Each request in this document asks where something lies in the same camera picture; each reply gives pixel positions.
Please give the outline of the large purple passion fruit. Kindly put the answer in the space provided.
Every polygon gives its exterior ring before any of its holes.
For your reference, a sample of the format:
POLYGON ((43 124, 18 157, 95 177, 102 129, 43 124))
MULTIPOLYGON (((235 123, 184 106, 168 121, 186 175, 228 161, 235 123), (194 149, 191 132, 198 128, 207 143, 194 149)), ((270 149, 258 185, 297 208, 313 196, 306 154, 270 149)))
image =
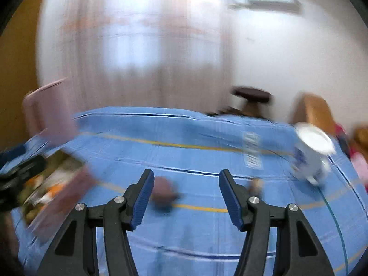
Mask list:
POLYGON ((176 186, 163 176, 156 176, 150 200, 159 210, 170 209, 174 202, 180 198, 176 186))

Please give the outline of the brown wooden door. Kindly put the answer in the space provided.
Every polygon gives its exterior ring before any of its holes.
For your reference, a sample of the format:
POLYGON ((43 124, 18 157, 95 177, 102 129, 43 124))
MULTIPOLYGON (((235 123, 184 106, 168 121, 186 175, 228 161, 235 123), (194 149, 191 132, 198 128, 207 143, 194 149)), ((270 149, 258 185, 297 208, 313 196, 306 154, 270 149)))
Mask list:
POLYGON ((42 0, 23 0, 1 35, 1 149, 29 138, 23 98, 38 88, 36 33, 42 0))

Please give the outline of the dark brown wrinkled fruit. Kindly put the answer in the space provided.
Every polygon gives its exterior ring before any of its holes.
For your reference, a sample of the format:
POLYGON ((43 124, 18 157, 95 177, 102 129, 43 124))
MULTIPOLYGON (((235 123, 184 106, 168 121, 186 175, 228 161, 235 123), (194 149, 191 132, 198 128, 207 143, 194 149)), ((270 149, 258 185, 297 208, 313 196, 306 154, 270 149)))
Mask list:
POLYGON ((264 182, 260 178, 253 178, 248 187, 248 191, 251 196, 256 196, 257 198, 262 198, 264 182))

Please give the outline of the pink plastic pitcher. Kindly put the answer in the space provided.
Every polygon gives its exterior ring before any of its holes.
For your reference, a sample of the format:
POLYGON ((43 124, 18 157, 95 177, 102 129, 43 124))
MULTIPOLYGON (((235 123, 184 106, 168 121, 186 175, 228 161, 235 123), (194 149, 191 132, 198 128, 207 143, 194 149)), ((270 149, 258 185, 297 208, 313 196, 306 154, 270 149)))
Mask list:
POLYGON ((23 112, 29 135, 39 135, 53 146, 63 145, 78 135, 64 78, 27 93, 23 112))

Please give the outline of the pink metal tin box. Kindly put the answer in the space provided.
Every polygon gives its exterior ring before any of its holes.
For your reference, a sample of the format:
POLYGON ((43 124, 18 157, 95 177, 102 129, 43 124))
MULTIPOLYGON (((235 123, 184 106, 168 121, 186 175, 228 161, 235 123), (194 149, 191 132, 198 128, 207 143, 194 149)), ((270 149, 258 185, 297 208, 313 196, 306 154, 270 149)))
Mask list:
POLYGON ((48 241, 95 184, 81 159, 62 149, 47 156, 46 168, 26 181, 18 196, 27 230, 48 241))

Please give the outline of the white air conditioner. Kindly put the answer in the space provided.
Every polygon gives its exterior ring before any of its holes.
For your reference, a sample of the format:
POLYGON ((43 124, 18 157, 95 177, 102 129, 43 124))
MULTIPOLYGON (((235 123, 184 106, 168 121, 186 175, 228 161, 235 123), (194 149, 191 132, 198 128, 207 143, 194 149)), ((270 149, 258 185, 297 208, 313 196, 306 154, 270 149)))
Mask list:
POLYGON ((250 9, 299 14, 301 4, 298 0, 231 0, 232 9, 250 9))

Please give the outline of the pink cloth on sofa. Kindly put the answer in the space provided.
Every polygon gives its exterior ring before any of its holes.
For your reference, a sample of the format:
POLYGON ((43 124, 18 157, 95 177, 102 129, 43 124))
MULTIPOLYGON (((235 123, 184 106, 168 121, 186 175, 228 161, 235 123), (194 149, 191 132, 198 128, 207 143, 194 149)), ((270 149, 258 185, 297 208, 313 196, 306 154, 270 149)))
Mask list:
POLYGON ((350 159, 358 177, 367 190, 367 125, 355 128, 352 137, 348 137, 348 133, 340 124, 335 124, 335 131, 341 150, 350 159))

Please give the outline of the dark round stool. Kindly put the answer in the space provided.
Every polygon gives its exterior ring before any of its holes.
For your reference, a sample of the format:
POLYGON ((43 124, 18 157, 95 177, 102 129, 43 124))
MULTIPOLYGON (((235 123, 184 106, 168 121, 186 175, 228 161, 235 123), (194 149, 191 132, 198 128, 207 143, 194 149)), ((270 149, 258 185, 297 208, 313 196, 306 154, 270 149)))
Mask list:
POLYGON ((253 118, 263 118, 261 104, 269 104, 273 97, 269 92, 253 87, 233 87, 231 93, 245 100, 241 114, 253 118))

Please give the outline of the brown leather sofa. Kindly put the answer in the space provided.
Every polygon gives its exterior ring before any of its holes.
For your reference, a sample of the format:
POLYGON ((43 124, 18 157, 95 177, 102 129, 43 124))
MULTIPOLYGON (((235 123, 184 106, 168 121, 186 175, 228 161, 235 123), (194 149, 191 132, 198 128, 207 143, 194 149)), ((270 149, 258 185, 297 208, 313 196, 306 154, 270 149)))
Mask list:
POLYGON ((358 124, 353 128, 352 135, 336 123, 327 102, 312 93, 301 93, 297 100, 290 123, 311 123, 328 135, 332 135, 339 143, 341 150, 351 158, 360 153, 367 160, 367 123, 358 124))

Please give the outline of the white blue-print cup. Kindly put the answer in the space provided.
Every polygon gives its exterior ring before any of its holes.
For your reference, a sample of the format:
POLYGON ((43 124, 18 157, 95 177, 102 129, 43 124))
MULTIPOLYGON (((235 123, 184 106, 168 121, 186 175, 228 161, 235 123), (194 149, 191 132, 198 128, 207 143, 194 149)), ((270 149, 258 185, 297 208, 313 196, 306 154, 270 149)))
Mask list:
POLYGON ((297 136, 291 161, 291 174, 300 181, 321 186, 331 171, 328 157, 336 153, 331 138, 311 123, 294 125, 297 136))

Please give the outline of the floral sheer curtain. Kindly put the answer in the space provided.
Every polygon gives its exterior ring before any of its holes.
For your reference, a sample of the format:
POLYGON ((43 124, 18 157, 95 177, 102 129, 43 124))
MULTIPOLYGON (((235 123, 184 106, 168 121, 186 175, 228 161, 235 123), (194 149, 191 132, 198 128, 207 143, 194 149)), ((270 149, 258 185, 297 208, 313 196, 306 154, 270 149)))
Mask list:
POLYGON ((152 106, 208 113, 228 103, 227 0, 77 0, 62 33, 79 111, 152 106))

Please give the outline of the blue plaid tablecloth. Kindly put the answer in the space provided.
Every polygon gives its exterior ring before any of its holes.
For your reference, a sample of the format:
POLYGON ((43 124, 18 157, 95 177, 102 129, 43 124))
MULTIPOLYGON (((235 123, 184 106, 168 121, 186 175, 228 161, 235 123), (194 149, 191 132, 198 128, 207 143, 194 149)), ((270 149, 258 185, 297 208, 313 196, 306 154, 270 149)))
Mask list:
POLYGON ((367 274, 367 191, 338 140, 322 132, 328 172, 320 186, 293 176, 294 125, 170 108, 106 107, 77 113, 77 135, 60 149, 86 162, 96 185, 88 206, 111 200, 145 169, 170 180, 179 201, 148 206, 129 233, 140 275, 233 275, 245 235, 232 224, 218 177, 227 169, 247 186, 258 178, 264 202, 296 204, 336 275, 367 274))

